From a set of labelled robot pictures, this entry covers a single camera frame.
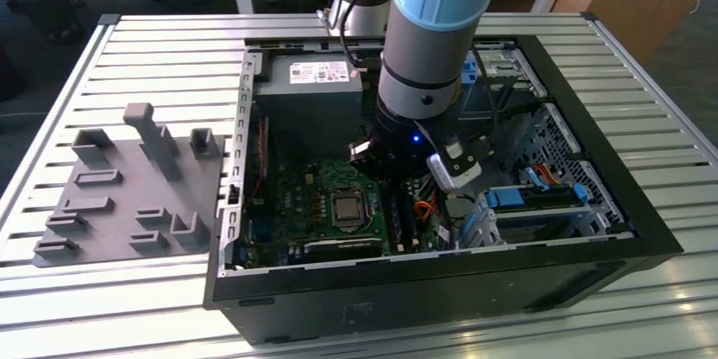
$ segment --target aluminum slotted platform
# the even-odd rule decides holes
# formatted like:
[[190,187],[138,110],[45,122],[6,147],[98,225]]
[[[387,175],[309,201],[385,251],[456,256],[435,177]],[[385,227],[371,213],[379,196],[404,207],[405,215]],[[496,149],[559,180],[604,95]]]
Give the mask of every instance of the aluminum slotted platform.
[[477,34],[537,35],[686,249],[682,256],[569,309],[254,347],[221,313],[200,307],[206,254],[33,267],[32,247],[72,170],[68,145],[78,128],[134,139],[120,125],[122,108],[146,102],[174,136],[210,128],[229,149],[242,39],[325,35],[309,15],[126,16],[94,30],[0,200],[2,358],[715,355],[715,149],[599,23],[577,14],[489,14]]

